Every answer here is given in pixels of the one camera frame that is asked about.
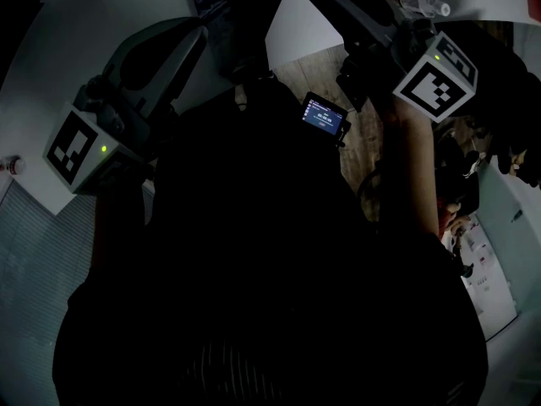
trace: small screen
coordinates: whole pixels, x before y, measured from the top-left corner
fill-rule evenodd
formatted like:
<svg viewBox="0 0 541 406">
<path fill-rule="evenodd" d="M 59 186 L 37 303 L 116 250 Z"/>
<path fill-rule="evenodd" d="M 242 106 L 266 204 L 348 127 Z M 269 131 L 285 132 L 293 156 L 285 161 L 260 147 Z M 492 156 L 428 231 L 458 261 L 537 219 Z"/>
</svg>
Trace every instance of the small screen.
<svg viewBox="0 0 541 406">
<path fill-rule="evenodd" d="M 342 123 L 343 116 L 333 112 L 330 108 L 319 104 L 310 99 L 306 110 L 304 110 L 303 120 L 323 129 L 325 132 L 336 135 Z"/>
</svg>

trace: plastic bottle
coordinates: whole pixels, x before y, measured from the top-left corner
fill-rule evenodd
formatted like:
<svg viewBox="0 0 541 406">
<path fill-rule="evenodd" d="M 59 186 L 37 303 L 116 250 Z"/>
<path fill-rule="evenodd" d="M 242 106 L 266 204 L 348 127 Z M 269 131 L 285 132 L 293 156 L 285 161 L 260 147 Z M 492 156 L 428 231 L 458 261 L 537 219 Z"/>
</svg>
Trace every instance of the plastic bottle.
<svg viewBox="0 0 541 406">
<path fill-rule="evenodd" d="M 433 18 L 436 15 L 443 17 L 449 16 L 451 7 L 440 0 L 393 0 L 399 6 L 406 10 L 422 14 L 427 18 Z"/>
<path fill-rule="evenodd" d="M 7 171 L 9 174 L 21 174 L 25 170 L 25 160 L 19 156 L 6 156 L 0 161 L 0 171 Z"/>
</svg>

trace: person's arm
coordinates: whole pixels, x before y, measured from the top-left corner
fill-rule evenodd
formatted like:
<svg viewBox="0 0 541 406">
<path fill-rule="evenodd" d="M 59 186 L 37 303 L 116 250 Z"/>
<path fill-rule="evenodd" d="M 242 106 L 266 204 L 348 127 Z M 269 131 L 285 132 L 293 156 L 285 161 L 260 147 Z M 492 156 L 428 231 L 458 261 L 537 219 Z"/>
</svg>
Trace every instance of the person's arm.
<svg viewBox="0 0 541 406">
<path fill-rule="evenodd" d="M 393 97 L 378 107 L 384 123 L 380 225 L 384 233 L 438 235 L 434 137 L 430 120 Z"/>
</svg>

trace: white wall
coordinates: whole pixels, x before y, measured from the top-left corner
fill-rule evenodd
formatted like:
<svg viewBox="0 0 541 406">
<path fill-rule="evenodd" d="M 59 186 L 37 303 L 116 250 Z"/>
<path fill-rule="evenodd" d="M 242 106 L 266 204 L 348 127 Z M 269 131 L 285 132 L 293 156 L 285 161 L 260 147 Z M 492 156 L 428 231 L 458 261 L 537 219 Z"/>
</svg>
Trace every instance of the white wall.
<svg viewBox="0 0 541 406">
<path fill-rule="evenodd" d="M 539 327 L 538 312 L 523 313 L 487 343 L 489 376 L 479 406 L 505 404 L 513 380 L 541 350 Z"/>
<path fill-rule="evenodd" d="M 527 70 L 541 80 L 541 27 L 514 24 L 514 51 L 526 64 Z M 541 190 L 526 185 L 518 178 L 502 175 L 517 201 L 521 204 L 533 231 L 541 242 Z"/>
</svg>

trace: metal grille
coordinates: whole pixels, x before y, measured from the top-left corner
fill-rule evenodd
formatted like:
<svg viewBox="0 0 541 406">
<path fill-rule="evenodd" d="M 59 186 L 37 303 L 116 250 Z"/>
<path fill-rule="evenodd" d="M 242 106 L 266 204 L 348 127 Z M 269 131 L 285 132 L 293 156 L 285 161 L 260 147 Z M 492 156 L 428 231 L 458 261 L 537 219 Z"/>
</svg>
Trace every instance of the metal grille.
<svg viewBox="0 0 541 406">
<path fill-rule="evenodd" d="M 52 357 L 90 266 L 95 202 L 75 197 L 54 217 L 13 183 L 0 205 L 0 396 L 9 406 L 58 405 Z"/>
</svg>

